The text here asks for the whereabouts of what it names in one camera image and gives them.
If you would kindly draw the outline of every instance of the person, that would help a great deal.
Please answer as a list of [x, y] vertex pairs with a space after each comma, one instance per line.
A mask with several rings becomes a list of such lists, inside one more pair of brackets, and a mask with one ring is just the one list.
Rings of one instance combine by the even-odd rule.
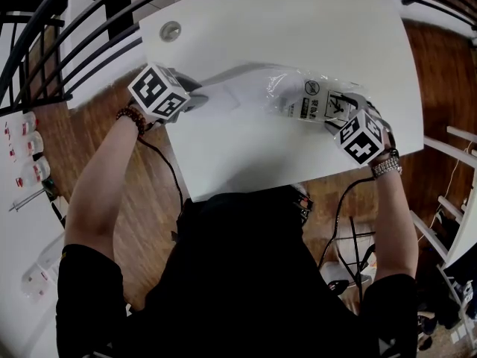
[[396, 169], [376, 178], [378, 268], [359, 315], [323, 281], [280, 187], [220, 194], [184, 211], [159, 283], [127, 317], [113, 231], [146, 119], [139, 106], [120, 111], [72, 194], [58, 280], [60, 357], [415, 357], [417, 236]]

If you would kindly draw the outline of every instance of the silver bracelet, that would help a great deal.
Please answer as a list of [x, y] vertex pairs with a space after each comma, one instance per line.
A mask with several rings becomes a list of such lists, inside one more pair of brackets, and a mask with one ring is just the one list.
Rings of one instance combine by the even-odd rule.
[[380, 164], [377, 164], [371, 168], [375, 179], [379, 178], [381, 175], [384, 175], [386, 172], [393, 170], [397, 170], [400, 174], [402, 174], [402, 167], [399, 164], [399, 158], [396, 156], [392, 156], [384, 162], [381, 162]]

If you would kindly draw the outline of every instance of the white cable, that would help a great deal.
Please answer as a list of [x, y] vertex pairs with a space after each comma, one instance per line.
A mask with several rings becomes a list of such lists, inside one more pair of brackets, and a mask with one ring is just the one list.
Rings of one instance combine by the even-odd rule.
[[[464, 149], [464, 152], [467, 152], [467, 153], [468, 153], [468, 152], [469, 152], [469, 148], [470, 148], [471, 145], [472, 145], [472, 142], [469, 143], [469, 145]], [[444, 199], [447, 199], [447, 194], [449, 194], [449, 189], [450, 189], [450, 185], [451, 185], [451, 183], [452, 183], [452, 178], [454, 177], [454, 172], [455, 172], [455, 170], [457, 169], [457, 166], [459, 165], [459, 162], [460, 162], [460, 160], [457, 160], [457, 163], [455, 164], [455, 167], [454, 167], [454, 169], [452, 170], [452, 174], [450, 175], [449, 185], [447, 186], [447, 190], [446, 190], [446, 194], [444, 195]], [[439, 204], [439, 205], [437, 206], [436, 210], [435, 210], [434, 217], [432, 218], [431, 226], [429, 227], [429, 228], [431, 228], [431, 229], [432, 229], [432, 226], [434, 225], [434, 222], [435, 222], [435, 219], [436, 219], [436, 215], [437, 215], [437, 212], [438, 212], [438, 210], [440, 209], [440, 207], [442, 207], [441, 204]]]

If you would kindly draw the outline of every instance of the warning symbol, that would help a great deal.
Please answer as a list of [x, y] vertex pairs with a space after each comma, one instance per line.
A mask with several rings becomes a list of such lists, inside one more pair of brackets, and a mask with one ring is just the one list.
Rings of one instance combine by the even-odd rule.
[[318, 85], [317, 81], [308, 81], [305, 84], [305, 91], [309, 95], [317, 95], [320, 91], [320, 85]]

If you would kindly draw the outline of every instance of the black sleeve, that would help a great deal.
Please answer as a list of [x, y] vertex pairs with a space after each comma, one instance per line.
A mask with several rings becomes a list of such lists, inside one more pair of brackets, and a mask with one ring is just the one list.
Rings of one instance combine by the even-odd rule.
[[67, 245], [58, 277], [59, 356], [72, 358], [94, 351], [110, 352], [114, 335], [125, 319], [119, 266], [94, 249]]
[[377, 357], [416, 357], [417, 289], [414, 278], [396, 274], [365, 293], [359, 315]]

